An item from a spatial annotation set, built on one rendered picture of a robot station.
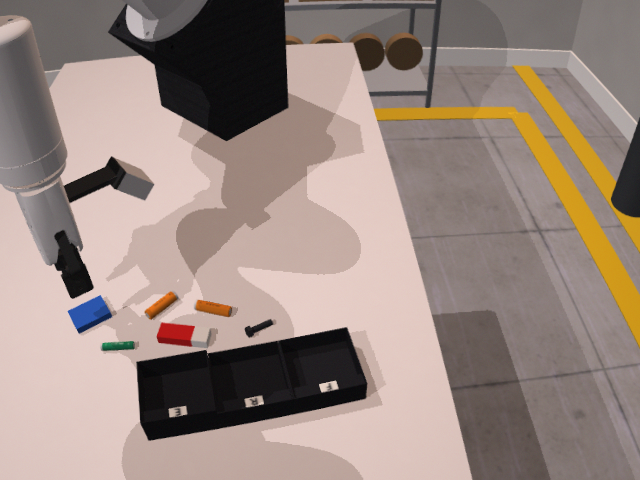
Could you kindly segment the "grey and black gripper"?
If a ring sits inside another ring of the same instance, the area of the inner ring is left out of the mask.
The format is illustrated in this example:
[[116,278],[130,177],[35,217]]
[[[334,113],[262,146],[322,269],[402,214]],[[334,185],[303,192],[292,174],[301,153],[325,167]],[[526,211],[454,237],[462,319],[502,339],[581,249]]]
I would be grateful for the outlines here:
[[65,168],[66,161],[54,174],[37,183],[20,187],[2,186],[15,192],[45,264],[54,264],[57,271],[62,271],[63,282],[71,299],[74,299],[93,290],[94,286],[79,254],[83,243],[60,177]]

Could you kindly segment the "black bolt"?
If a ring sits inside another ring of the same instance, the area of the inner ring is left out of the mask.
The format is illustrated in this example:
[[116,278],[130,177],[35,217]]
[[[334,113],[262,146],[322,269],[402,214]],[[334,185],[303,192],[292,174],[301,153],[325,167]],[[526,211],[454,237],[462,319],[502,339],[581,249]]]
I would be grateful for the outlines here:
[[262,323],[260,323],[260,324],[258,324],[256,326],[253,326],[253,327],[247,326],[247,327],[245,327],[245,332],[246,332],[246,335],[250,338],[250,337],[252,337],[254,335],[254,333],[256,333],[256,332],[258,332],[258,331],[260,331],[262,329],[265,329],[265,328],[267,328],[267,327],[269,327],[271,325],[273,325],[273,321],[271,319],[269,319],[269,320],[267,320],[265,322],[262,322]]

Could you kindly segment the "orange aa battery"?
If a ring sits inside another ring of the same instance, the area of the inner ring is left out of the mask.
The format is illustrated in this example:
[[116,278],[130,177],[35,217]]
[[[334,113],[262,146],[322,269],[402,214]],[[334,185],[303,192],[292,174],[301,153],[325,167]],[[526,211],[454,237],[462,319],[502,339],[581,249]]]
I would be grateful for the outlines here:
[[178,300],[178,295],[175,291],[170,291],[156,303],[154,303],[151,307],[145,310],[145,315],[151,320],[167,307],[169,307],[172,303]]
[[198,300],[198,299],[194,303],[194,310],[211,313],[215,315],[221,315],[225,317],[230,317],[232,314],[231,306]]

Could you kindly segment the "blue block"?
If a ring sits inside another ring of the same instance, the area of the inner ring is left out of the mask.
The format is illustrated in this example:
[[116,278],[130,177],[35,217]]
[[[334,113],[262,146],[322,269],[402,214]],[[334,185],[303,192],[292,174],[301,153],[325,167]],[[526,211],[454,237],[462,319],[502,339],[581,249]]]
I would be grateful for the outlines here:
[[68,314],[79,334],[112,318],[101,295],[69,310]]

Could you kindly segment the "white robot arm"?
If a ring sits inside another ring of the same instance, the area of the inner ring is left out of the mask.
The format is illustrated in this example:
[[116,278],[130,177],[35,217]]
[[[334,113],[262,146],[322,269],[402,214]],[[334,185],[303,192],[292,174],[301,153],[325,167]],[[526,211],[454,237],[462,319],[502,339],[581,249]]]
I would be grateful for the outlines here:
[[[122,0],[126,23],[138,39],[153,42],[184,28],[207,0]],[[67,158],[31,22],[0,16],[0,184],[20,187],[54,174]],[[110,157],[104,168],[64,185],[74,202],[111,185],[146,200],[153,186],[142,169]]]

